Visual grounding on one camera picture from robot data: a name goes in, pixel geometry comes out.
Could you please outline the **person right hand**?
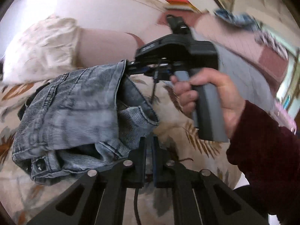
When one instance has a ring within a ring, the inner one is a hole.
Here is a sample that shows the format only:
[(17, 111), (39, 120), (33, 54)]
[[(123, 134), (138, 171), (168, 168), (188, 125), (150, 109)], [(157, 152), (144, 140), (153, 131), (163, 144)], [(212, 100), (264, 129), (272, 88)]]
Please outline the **person right hand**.
[(189, 81), (180, 82), (176, 76), (171, 76), (170, 80), (174, 92), (179, 97), (182, 111), (188, 117), (195, 110), (196, 100), (199, 99), (198, 93), (192, 89), (192, 86), (213, 84), (217, 88), (220, 97), (226, 134), (228, 139), (231, 139), (244, 111), (246, 101), (241, 97), (228, 75), (215, 69), (203, 68)]

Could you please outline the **dark red sleeve forearm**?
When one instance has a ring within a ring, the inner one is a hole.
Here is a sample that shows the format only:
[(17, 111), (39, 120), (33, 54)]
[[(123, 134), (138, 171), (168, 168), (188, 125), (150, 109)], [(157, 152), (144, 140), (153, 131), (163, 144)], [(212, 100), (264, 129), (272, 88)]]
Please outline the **dark red sleeve forearm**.
[(299, 224), (299, 139), (246, 101), (227, 150), (254, 196), (282, 224)]

